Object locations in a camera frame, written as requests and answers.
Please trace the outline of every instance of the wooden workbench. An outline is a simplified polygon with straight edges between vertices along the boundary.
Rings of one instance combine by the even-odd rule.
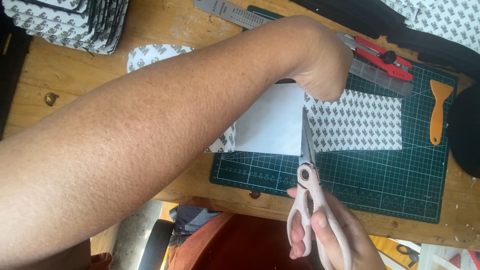
[[[244,8],[256,5],[286,16],[305,14],[335,31],[358,34],[287,0],[231,2]],[[194,8],[192,0],[132,0],[119,46],[112,55],[91,55],[35,37],[16,89],[4,138],[95,87],[126,74],[127,54],[135,47],[164,43],[200,48],[240,32],[240,26]],[[387,44],[384,38],[376,43],[395,50],[399,56],[416,59],[416,53]],[[459,91],[473,83],[463,75],[459,78]],[[44,101],[48,93],[59,96],[52,107]],[[292,199],[268,194],[252,199],[247,190],[211,184],[212,161],[213,154],[202,154],[155,199],[286,220]],[[480,250],[480,182],[471,185],[471,177],[461,171],[450,155],[439,224],[360,211],[355,214],[372,235]]]

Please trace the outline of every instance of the white scissors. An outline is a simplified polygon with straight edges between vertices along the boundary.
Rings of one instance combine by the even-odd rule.
[[[297,170],[297,197],[295,198],[295,202],[293,203],[292,210],[290,211],[287,220],[287,234],[290,245],[292,245],[292,219],[295,213],[299,211],[301,214],[301,224],[305,231],[305,236],[303,237],[305,252],[303,253],[302,257],[310,254],[312,249],[312,225],[310,223],[310,218],[315,211],[322,209],[327,217],[328,224],[330,227],[332,227],[338,243],[340,244],[340,248],[342,249],[344,270],[351,270],[352,256],[350,247],[348,246],[347,238],[345,237],[342,228],[338,224],[338,221],[328,206],[322,188],[320,187],[320,178],[318,176],[318,170],[315,166],[312,132],[310,130],[305,107],[303,108],[301,151],[302,155],[299,157],[299,168]],[[313,201],[313,211],[311,212],[309,211],[307,200]],[[315,238],[317,239],[318,253],[323,267],[325,270],[335,270],[322,243],[318,237]]]

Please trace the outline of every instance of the hand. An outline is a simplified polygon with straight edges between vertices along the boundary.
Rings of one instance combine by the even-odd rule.
[[[306,59],[291,78],[316,99],[338,100],[345,89],[353,62],[352,50],[328,27],[310,17],[292,16],[285,19],[300,20],[302,27],[308,25],[312,30]]]
[[[288,189],[287,193],[295,198],[297,188]],[[360,220],[331,193],[324,190],[324,194],[330,209],[347,237],[352,254],[352,269],[386,269],[385,264],[378,254],[377,248],[368,236]],[[321,210],[316,211],[312,215],[311,222],[313,232],[324,245],[333,266],[337,270],[343,270],[342,251],[332,228],[328,224],[325,214]],[[292,249],[290,250],[290,258],[296,259],[303,255],[305,244],[302,242],[302,238],[304,235],[305,231],[301,225],[300,213],[297,212],[292,220]]]

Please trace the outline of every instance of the cutting mat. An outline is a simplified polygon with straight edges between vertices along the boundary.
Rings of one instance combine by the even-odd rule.
[[[280,15],[249,6],[269,19]],[[402,150],[355,150],[317,153],[321,185],[346,206],[404,219],[438,223],[448,162],[446,118],[456,96],[458,78],[412,62],[413,93],[404,98],[349,74],[347,89],[402,98]],[[439,145],[429,139],[435,97],[430,80],[454,87],[444,102]],[[210,182],[279,196],[296,185],[298,157],[252,152],[216,153]]]

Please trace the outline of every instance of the wood knot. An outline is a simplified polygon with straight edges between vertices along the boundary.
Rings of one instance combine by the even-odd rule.
[[[57,98],[59,98],[59,95],[55,94],[55,93],[47,93],[44,97],[43,97],[43,100],[45,101],[45,103],[47,105],[49,105],[50,107],[53,106],[53,104],[55,104],[55,101],[57,101]]]
[[[258,191],[251,191],[251,192],[250,192],[250,197],[251,197],[252,199],[258,199],[258,198],[260,197],[260,194],[262,194],[262,193],[260,193],[260,192],[258,192]]]

